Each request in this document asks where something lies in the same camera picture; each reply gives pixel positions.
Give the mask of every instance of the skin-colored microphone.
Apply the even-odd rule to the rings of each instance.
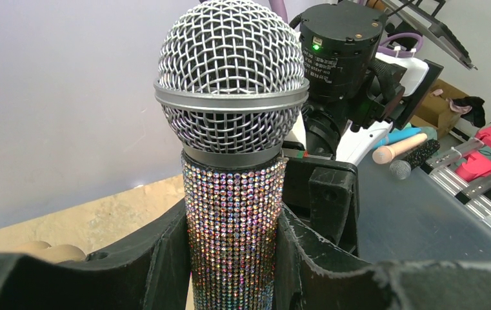
[[[427,139],[427,134],[417,134],[392,145],[379,147],[372,153],[372,159],[375,163],[380,165],[390,163],[396,156],[399,156],[413,147],[422,144]]]

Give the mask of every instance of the rhinestone microphone handle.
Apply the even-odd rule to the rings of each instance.
[[[182,154],[196,309],[271,309],[285,162],[221,171]]]

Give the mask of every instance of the white wall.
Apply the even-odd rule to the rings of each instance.
[[[196,4],[0,0],[0,227],[180,173],[152,82]]]
[[[434,7],[431,0],[421,5],[427,12]],[[450,27],[479,70],[467,70],[431,42],[424,45],[419,56],[443,65],[441,78],[445,81],[471,96],[483,98],[486,121],[491,121],[491,0],[449,0],[437,18]],[[469,135],[477,131],[462,119],[457,128]]]

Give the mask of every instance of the white robot part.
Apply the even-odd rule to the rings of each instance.
[[[396,58],[383,53],[376,53],[376,58],[385,63],[394,63],[406,68],[406,72],[400,80],[400,84],[405,88],[404,97],[410,96],[416,91],[429,70],[427,63],[414,57]]]
[[[336,149],[336,161],[359,165],[372,147],[390,132],[392,126],[392,123],[377,121],[368,129],[359,129],[359,132],[352,132],[348,128]]]

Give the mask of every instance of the microphone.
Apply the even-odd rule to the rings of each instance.
[[[390,165],[390,172],[399,180],[410,176],[410,172],[422,165],[429,157],[439,150],[441,144],[437,140],[428,140],[402,160],[396,160]]]
[[[417,127],[405,128],[403,130],[394,130],[393,132],[391,132],[387,136],[385,136],[383,139],[378,141],[378,143],[376,143],[372,147],[372,149],[376,150],[383,145],[393,144],[395,142],[405,140],[407,138],[414,136],[415,134],[419,134],[421,131],[422,131],[422,129],[417,128]]]
[[[161,48],[155,96],[183,144],[196,309],[270,309],[285,160],[308,97],[301,45],[251,0],[181,16]]]
[[[372,153],[372,159],[380,165],[390,163],[396,156],[420,145],[428,139],[427,134],[416,134],[410,138],[404,139],[392,145],[379,147]]]

